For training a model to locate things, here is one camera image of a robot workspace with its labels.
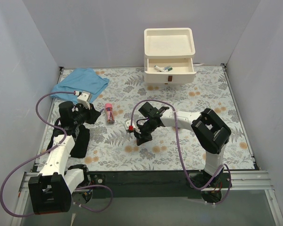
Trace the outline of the white drawer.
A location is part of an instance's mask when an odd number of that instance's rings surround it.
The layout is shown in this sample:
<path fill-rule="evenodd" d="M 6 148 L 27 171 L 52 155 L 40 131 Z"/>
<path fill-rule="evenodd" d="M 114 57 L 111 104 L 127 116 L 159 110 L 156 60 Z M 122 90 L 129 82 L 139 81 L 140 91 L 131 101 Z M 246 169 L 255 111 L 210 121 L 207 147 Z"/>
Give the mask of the white drawer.
<path fill-rule="evenodd" d="M 168 72 L 160 72 L 154 68 L 171 66 Z M 191 58 L 151 59 L 144 58 L 144 81 L 153 84 L 187 84 L 192 83 L 197 72 L 194 70 Z"/>

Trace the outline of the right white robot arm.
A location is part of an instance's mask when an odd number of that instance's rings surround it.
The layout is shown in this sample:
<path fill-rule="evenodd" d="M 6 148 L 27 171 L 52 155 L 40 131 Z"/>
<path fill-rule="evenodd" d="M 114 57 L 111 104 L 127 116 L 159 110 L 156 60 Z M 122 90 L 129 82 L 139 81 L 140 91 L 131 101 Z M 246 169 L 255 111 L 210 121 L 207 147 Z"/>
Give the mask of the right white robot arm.
<path fill-rule="evenodd" d="M 176 142 L 179 143 L 179 129 L 192 131 L 202 148 L 206 151 L 206 163 L 204 167 L 204 182 L 209 187 L 215 187 L 221 182 L 223 171 L 223 156 L 226 144 L 231 135 L 230 128 L 215 113 L 206 108 L 202 112 L 176 111 L 166 102 L 157 109 L 150 104 L 151 100 L 143 100 L 139 112 L 144 116 L 145 122 L 139 124 L 130 119 L 125 124 L 125 129 L 136 137 L 140 146 L 152 140 L 152 132 L 158 127 L 174 127 Z"/>

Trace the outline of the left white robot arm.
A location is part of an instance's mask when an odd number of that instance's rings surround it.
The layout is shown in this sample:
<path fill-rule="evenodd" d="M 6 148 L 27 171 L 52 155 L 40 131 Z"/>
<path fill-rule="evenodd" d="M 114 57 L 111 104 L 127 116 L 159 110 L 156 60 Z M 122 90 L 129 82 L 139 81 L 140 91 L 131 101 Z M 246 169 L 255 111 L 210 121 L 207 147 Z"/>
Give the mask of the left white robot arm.
<path fill-rule="evenodd" d="M 48 145 L 49 156 L 37 176 L 28 182 L 33 211 L 36 215 L 67 212 L 73 191 L 91 183 L 85 164 L 66 167 L 70 157 L 86 156 L 90 131 L 85 124 L 94 124 L 101 113 L 93 104 L 66 101 L 58 106 L 60 117 L 54 123 Z"/>

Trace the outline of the green-capped white marker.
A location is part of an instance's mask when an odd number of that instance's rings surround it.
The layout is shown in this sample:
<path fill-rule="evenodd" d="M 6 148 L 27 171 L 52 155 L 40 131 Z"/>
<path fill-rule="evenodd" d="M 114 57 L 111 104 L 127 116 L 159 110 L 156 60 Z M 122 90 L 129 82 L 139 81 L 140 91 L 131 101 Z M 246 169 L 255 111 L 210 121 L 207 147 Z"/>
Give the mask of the green-capped white marker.
<path fill-rule="evenodd" d="M 171 71 L 173 68 L 171 66 L 165 67 L 163 68 L 164 71 L 168 72 Z"/>

